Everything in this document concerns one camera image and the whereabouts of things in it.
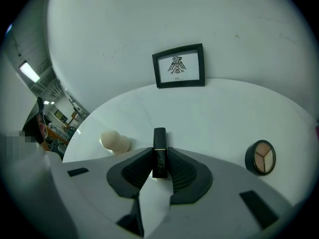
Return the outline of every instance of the round makeup compact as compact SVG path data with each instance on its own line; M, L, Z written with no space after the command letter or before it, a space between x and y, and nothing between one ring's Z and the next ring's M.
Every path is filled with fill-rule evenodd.
M245 165L247 170L256 175L267 175L275 167L276 153L273 146L260 140L251 145L245 156Z

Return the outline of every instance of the framed artwork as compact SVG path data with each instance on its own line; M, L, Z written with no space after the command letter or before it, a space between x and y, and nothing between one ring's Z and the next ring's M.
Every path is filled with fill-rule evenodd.
M54 115L63 123L65 123L68 120L68 118L64 116L62 112L60 112L60 110L57 110Z
M158 88L205 86L201 43L162 51L152 57Z

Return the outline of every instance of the black bird illustration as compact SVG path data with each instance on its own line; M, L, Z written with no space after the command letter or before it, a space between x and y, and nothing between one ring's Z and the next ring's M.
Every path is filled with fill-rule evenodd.
M170 74L176 73L180 74L186 70L186 67L184 66L183 62L181 61L182 57L173 56L173 62L169 67L168 72L171 71Z

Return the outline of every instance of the tabletop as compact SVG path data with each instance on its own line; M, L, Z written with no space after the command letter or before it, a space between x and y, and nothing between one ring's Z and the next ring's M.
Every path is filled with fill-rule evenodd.
M139 88L104 103L73 135L63 162L113 155L100 135L116 130L131 140L130 150L152 147L156 127L165 127L167 146L220 158L245 167L254 142L269 141L277 156L263 181L292 204L312 188L319 143L316 121L290 99L263 87L233 80L206 79L205 87Z

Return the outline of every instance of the makeup pan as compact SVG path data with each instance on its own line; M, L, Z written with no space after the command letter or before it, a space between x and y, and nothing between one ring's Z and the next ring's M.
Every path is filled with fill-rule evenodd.
M268 141L257 141L247 149L245 165L252 173L259 176L267 175L274 169L275 164L276 153Z

